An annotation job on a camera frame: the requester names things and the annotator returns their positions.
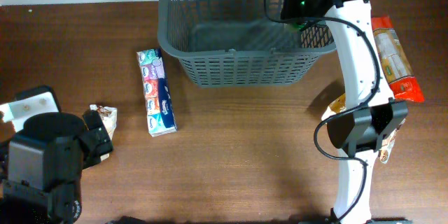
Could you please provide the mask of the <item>brown clear snack bag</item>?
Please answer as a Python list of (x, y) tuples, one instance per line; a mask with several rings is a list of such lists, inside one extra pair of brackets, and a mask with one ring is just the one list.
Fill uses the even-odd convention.
[[(89, 110), (97, 111), (99, 113), (99, 115), (101, 117), (101, 121), (103, 122), (103, 124), (106, 128), (106, 131), (108, 132), (108, 135), (110, 136), (111, 141), (112, 141), (113, 133), (115, 132), (116, 127), (117, 127), (117, 119), (118, 119), (117, 108), (91, 104), (87, 111), (89, 111)], [(104, 161), (105, 159), (107, 159), (109, 157), (109, 154), (102, 156), (101, 162)]]

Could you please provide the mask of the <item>grey plastic shopping basket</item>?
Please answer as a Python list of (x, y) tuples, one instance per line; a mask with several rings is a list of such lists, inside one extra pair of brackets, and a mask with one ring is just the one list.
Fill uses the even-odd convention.
[(161, 48), (203, 88), (289, 85), (335, 51), (329, 28), (279, 22), (283, 0), (159, 0)]

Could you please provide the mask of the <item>green lid spice jar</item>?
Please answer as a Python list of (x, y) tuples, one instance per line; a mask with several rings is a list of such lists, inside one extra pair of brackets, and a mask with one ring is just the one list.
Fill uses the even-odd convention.
[(301, 32), (304, 26), (304, 24), (292, 23), (286, 24), (285, 28), (290, 32)]

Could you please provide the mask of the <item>red spaghetti package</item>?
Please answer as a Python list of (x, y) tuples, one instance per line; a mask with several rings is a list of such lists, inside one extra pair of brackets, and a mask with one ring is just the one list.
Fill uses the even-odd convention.
[(394, 97), (415, 103), (425, 102), (424, 94), (393, 28), (390, 17), (373, 17), (371, 21), (381, 67)]

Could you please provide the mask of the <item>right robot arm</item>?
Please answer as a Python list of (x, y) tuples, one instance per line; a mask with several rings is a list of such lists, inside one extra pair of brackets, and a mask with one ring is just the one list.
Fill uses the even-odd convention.
[(284, 0), (280, 22), (308, 28), (324, 21), (342, 70), (345, 109), (322, 119), (338, 153), (318, 151), (339, 163), (338, 192), (329, 223), (372, 223), (370, 188), (383, 141), (408, 114), (387, 83), (375, 45), (370, 0)]

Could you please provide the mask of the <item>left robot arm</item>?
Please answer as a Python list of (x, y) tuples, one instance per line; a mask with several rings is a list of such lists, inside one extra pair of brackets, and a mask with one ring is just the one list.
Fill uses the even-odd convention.
[(41, 85), (1, 105), (14, 135), (1, 143), (1, 222), (75, 223), (81, 177), (113, 151), (98, 112), (65, 113), (54, 90)]

